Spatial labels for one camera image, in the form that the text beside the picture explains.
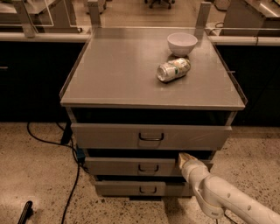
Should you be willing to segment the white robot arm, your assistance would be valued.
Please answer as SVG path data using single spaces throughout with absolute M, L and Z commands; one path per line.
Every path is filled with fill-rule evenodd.
M 178 166 L 207 216 L 220 219 L 228 209 L 248 224 L 280 224 L 278 213 L 250 198 L 225 179 L 211 174 L 196 157 L 179 153 Z

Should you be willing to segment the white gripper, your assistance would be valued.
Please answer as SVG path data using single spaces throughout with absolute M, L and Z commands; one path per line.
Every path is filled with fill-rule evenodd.
M 193 189 L 198 189 L 201 182 L 210 175 L 208 168 L 203 162 L 185 152 L 178 154 L 178 166 L 182 176 Z

